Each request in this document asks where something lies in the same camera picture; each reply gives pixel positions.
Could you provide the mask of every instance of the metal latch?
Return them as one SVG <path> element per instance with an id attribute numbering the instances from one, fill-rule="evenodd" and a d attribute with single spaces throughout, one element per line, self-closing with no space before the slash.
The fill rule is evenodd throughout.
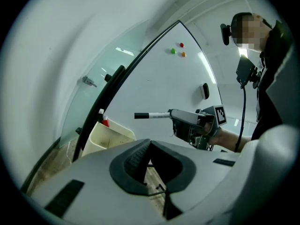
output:
<path id="1" fill-rule="evenodd" d="M 82 78 L 82 81 L 89 86 L 94 86 L 95 88 L 97 87 L 97 85 L 94 83 L 94 81 L 89 79 L 88 76 L 84 76 Z"/>

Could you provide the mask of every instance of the glass door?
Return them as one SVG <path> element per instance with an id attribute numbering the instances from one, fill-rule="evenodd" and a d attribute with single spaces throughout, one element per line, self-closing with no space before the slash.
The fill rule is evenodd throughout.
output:
<path id="1" fill-rule="evenodd" d="M 130 28 L 111 42 L 95 59 L 94 65 L 86 76 L 97 86 L 82 82 L 68 108 L 63 125 L 60 147 L 75 139 L 77 128 L 82 128 L 84 121 L 95 100 L 104 88 L 106 74 L 113 75 L 120 65 L 128 67 L 142 50 L 148 22 L 142 22 Z"/>

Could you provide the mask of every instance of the yellow plastic bin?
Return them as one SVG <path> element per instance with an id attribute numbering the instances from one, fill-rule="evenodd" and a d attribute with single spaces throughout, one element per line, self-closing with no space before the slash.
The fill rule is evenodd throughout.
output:
<path id="1" fill-rule="evenodd" d="M 111 120 L 109 120 L 109 127 L 97 122 L 85 144 L 82 157 L 132 141 L 136 141 L 136 137 L 131 130 Z"/>

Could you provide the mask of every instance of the whiteboard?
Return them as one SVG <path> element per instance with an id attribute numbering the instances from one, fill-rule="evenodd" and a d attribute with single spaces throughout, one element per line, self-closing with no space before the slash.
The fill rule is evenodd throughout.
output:
<path id="1" fill-rule="evenodd" d="M 173 135 L 170 119 L 134 119 L 134 113 L 159 113 L 169 109 L 195 112 L 221 105 L 218 86 L 202 50 L 188 30 L 178 23 L 143 57 L 109 104 L 105 115 L 132 130 L 137 139 L 149 138 L 190 147 Z M 204 100 L 200 85 L 207 83 Z"/>

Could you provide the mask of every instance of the black jacket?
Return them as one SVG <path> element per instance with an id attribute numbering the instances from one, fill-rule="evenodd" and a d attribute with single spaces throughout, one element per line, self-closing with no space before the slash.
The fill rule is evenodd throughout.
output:
<path id="1" fill-rule="evenodd" d="M 266 130 L 282 124 L 272 101 L 266 93 L 266 89 L 274 80 L 274 75 L 285 58 L 293 37 L 285 23 L 276 22 L 276 26 L 270 31 L 264 51 L 264 63 L 262 77 L 258 85 L 257 96 L 257 126 L 253 132 L 252 140 L 258 139 Z"/>

